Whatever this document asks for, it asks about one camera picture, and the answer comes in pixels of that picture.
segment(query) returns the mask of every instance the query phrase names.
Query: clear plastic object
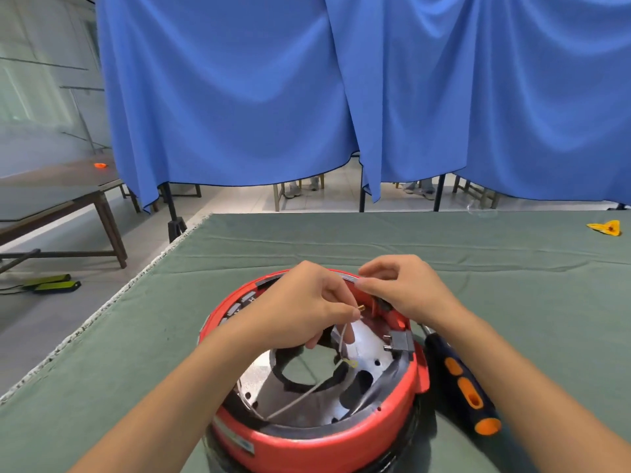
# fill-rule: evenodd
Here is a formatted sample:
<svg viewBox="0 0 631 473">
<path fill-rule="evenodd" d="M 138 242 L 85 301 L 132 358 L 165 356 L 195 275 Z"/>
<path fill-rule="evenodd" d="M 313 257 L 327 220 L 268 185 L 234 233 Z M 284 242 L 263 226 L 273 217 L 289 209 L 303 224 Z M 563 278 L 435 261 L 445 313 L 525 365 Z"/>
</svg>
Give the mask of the clear plastic object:
<svg viewBox="0 0 631 473">
<path fill-rule="evenodd" d="M 472 198 L 467 205 L 467 212 L 483 219 L 497 217 L 497 209 L 491 209 L 491 199 L 485 198 L 485 206 L 481 206 L 478 199 Z"/>
</svg>

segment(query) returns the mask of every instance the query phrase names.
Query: screwdriver handle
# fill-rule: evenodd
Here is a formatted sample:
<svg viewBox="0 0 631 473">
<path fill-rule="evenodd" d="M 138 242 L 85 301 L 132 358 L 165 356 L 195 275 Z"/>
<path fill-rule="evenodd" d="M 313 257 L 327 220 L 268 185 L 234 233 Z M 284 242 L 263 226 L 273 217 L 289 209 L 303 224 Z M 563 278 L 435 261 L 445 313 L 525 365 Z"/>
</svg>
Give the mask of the screwdriver handle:
<svg viewBox="0 0 631 473">
<path fill-rule="evenodd" d="M 446 340 L 435 332 L 429 333 L 425 337 L 425 352 L 435 361 L 442 389 L 465 425 L 483 436 L 500 431 L 502 422 L 493 402 Z"/>
</svg>

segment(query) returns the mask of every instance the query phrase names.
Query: white wall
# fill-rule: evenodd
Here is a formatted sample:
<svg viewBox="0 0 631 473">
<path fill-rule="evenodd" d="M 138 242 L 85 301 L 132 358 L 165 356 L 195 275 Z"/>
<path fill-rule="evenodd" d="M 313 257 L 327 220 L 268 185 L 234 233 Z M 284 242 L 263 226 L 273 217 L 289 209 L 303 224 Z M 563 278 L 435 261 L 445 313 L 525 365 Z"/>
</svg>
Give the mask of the white wall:
<svg viewBox="0 0 631 473">
<path fill-rule="evenodd" d="M 103 87 L 84 23 L 95 13 L 61 0 L 0 0 L 0 177 L 91 155 L 70 94 Z M 102 92 L 75 91 L 92 139 L 109 146 Z"/>
</svg>

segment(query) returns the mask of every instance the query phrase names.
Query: blue fabric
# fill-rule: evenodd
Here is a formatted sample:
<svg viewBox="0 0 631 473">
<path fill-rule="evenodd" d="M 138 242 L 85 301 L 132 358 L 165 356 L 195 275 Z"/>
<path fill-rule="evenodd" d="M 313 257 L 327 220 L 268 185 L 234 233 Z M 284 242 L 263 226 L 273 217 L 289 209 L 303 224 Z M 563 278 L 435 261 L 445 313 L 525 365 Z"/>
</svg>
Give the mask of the blue fabric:
<svg viewBox="0 0 631 473">
<path fill-rule="evenodd" d="M 260 185 L 357 150 L 324 0 L 99 0 L 116 165 L 144 205 L 165 181 Z"/>
<path fill-rule="evenodd" d="M 631 0 L 99 0 L 122 178 L 631 204 Z"/>
</svg>

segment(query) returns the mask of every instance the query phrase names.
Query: white tile floor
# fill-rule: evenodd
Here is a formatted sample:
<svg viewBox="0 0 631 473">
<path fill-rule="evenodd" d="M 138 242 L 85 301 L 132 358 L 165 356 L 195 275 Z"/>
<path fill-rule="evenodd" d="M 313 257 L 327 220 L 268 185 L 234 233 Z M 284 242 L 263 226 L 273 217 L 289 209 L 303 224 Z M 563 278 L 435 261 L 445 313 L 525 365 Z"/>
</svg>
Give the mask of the white tile floor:
<svg viewBox="0 0 631 473">
<path fill-rule="evenodd" d="M 325 175 L 325 189 L 303 191 L 303 195 L 281 200 L 284 213 L 357 212 L 359 208 L 361 167 L 357 159 Z M 454 176 L 447 176 L 441 211 L 463 211 L 471 198 L 461 191 L 452 194 Z M 68 334 L 103 305 L 125 283 L 135 277 L 167 246 L 169 213 L 163 206 L 159 213 L 136 214 L 129 199 L 120 191 L 108 192 L 112 212 L 128 251 L 128 267 L 120 269 L 108 258 L 34 259 L 0 275 L 0 288 L 19 284 L 20 279 L 70 273 L 83 285 L 74 293 L 53 296 L 19 294 L 0 297 L 0 394 L 39 363 Z M 271 186 L 207 187 L 202 198 L 178 197 L 178 215 L 191 226 L 211 213 L 273 213 Z M 502 198 L 500 210 L 602 210 L 613 207 L 605 202 L 541 202 Z M 433 202 L 418 195 L 408 195 L 393 184 L 382 185 L 377 204 L 367 197 L 366 211 L 430 211 Z M 109 248 L 107 237 L 94 209 L 68 216 L 54 225 L 21 238 L 0 250 L 23 252 L 42 250 L 97 250 Z"/>
</svg>

